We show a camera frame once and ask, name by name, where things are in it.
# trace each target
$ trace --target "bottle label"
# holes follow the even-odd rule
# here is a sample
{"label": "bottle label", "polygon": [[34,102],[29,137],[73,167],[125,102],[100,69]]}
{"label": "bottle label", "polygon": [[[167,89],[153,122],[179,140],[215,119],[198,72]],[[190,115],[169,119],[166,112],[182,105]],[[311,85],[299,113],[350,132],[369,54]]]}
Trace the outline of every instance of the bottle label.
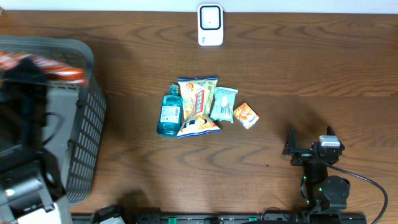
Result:
{"label": "bottle label", "polygon": [[178,106],[163,106],[160,122],[180,123],[180,108]]}

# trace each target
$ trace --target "small snack packet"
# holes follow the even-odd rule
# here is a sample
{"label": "small snack packet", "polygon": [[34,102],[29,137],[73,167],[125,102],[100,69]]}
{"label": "small snack packet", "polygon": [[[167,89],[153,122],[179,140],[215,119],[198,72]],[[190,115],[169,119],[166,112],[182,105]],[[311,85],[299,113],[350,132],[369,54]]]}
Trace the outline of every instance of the small snack packet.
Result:
{"label": "small snack packet", "polygon": [[88,84],[84,69],[74,68],[56,60],[25,52],[0,51],[0,70],[10,70],[16,67],[23,58],[31,59],[41,71],[47,74],[50,80],[63,81],[65,83],[77,85]]}
{"label": "small snack packet", "polygon": [[233,106],[235,103],[235,96],[238,90],[225,87],[216,87],[213,110],[211,111],[210,119],[213,121],[230,121],[234,123]]}
{"label": "small snack packet", "polygon": [[244,126],[244,128],[251,128],[259,119],[259,116],[250,108],[247,103],[243,103],[234,111],[234,116]]}
{"label": "small snack packet", "polygon": [[199,136],[202,134],[221,131],[220,128],[217,127],[217,125],[208,117],[205,110],[210,101],[210,91],[212,90],[214,92],[216,81],[211,78],[181,78],[178,80],[178,84],[180,84],[181,89],[182,107],[185,120],[182,123],[177,137],[183,138],[187,136]]}
{"label": "small snack packet", "polygon": [[184,100],[183,94],[191,94],[193,92],[194,85],[202,86],[208,92],[208,98],[205,98],[205,114],[208,116],[210,114],[211,102],[213,102],[217,81],[218,77],[178,79],[178,84],[180,85],[181,89],[181,96],[183,98],[184,119],[189,117],[189,112],[192,110],[193,105],[192,102],[187,102]]}

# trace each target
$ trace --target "wood grain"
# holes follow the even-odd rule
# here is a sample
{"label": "wood grain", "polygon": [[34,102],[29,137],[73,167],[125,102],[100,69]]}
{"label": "wood grain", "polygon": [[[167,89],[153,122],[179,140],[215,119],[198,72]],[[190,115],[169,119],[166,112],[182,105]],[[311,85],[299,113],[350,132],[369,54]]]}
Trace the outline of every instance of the wood grain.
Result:
{"label": "wood grain", "polygon": [[[332,125],[346,146],[337,166],[384,186],[380,223],[398,219],[398,17],[360,14],[225,13],[224,43],[197,44],[195,13],[6,11],[0,34],[86,42],[108,102],[90,196],[73,207],[111,203],[165,212],[261,212],[305,205],[300,167],[281,156],[293,124],[302,146]],[[178,77],[217,75],[237,88],[235,106],[259,114],[197,138],[161,138],[160,102]],[[349,212],[370,223],[382,193],[351,182]]]}

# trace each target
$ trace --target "basket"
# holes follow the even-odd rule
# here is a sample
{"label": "basket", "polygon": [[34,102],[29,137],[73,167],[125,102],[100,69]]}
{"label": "basket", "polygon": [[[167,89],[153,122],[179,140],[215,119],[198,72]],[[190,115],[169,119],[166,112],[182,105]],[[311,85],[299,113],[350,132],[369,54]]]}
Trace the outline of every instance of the basket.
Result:
{"label": "basket", "polygon": [[[90,48],[79,40],[0,35],[0,51],[27,52],[84,68],[88,86],[50,81],[47,112],[65,118],[58,134],[45,145],[58,158],[70,205],[77,205],[90,193],[106,111],[105,98],[93,75],[94,58]],[[47,117],[44,139],[57,125]]]}

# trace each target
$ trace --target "black device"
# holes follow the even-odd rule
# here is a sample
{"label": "black device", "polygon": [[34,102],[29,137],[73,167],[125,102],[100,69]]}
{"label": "black device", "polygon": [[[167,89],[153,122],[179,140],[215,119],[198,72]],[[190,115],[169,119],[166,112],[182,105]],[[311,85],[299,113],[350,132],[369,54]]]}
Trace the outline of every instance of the black device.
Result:
{"label": "black device", "polygon": [[[327,127],[326,135],[320,136],[320,140],[313,142],[310,148],[299,148],[293,127],[290,127],[282,153],[292,156],[292,166],[302,166],[304,169],[300,191],[308,199],[308,210],[303,211],[302,221],[313,223],[316,220],[317,223],[326,223],[325,219],[329,215],[339,217],[340,212],[347,208],[349,181],[335,175],[329,176],[324,164],[326,162],[333,165],[338,162],[344,149],[343,143],[330,126]],[[360,220],[366,220],[365,216],[360,217]],[[341,220],[336,219],[331,223],[340,224]]]}
{"label": "black device", "polygon": [[[57,158],[43,148],[51,139],[42,139],[46,116],[55,116],[45,112],[46,104],[47,77],[31,60],[26,58],[4,73],[0,83],[2,222],[34,222],[33,219],[40,218],[41,211],[43,214],[61,214],[64,206],[69,207]],[[31,218],[20,219],[28,214]]]}

